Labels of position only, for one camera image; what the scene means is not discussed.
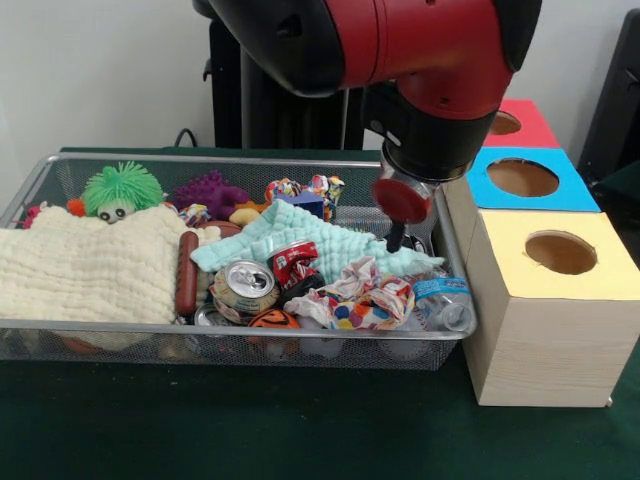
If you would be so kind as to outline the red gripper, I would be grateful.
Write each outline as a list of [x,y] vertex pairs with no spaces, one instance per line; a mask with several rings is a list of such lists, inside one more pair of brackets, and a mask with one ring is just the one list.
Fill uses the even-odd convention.
[[418,224],[429,216],[435,188],[413,178],[379,178],[372,193],[378,206],[393,221],[387,251],[397,252],[404,241],[405,224]]

